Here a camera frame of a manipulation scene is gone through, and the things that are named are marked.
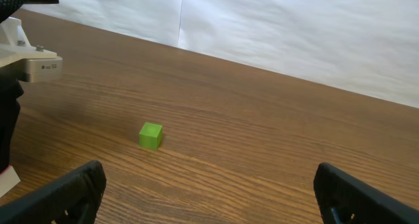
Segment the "brown tabletop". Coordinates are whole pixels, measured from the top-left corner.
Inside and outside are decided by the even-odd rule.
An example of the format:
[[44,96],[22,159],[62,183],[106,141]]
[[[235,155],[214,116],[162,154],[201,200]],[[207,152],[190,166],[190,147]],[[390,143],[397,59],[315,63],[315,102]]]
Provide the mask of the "brown tabletop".
[[[99,160],[96,223],[321,223],[329,162],[419,208],[419,109],[73,22],[18,11],[32,45],[64,59],[22,83],[12,140],[21,182],[4,204]],[[144,122],[164,127],[138,147]]]

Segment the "green block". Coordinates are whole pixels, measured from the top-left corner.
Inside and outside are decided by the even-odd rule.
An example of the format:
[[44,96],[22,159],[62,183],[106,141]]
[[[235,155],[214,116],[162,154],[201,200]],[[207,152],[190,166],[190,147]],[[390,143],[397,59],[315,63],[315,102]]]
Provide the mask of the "green block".
[[139,146],[157,150],[163,138],[163,126],[146,122],[139,132]]

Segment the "white wall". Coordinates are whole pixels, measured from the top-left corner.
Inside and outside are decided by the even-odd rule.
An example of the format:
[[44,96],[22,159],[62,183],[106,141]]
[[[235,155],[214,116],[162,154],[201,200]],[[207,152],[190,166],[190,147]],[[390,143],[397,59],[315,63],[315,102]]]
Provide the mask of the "white wall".
[[419,107],[417,0],[60,1],[26,8]]

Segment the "wrinkled white sheet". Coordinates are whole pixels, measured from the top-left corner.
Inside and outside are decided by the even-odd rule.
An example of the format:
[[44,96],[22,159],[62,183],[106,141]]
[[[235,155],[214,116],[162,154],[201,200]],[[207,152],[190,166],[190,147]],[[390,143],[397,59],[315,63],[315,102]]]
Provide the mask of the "wrinkled white sheet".
[[419,0],[183,0],[179,47],[419,107]]
[[57,5],[25,9],[177,46],[182,0],[60,0]]

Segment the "white robot part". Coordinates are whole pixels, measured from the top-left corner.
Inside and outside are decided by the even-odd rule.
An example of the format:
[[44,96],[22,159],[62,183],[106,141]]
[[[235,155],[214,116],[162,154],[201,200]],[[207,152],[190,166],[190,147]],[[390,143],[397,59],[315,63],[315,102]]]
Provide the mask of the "white robot part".
[[0,24],[0,67],[19,71],[18,79],[29,83],[50,81],[62,76],[62,58],[41,46],[31,46],[17,18]]

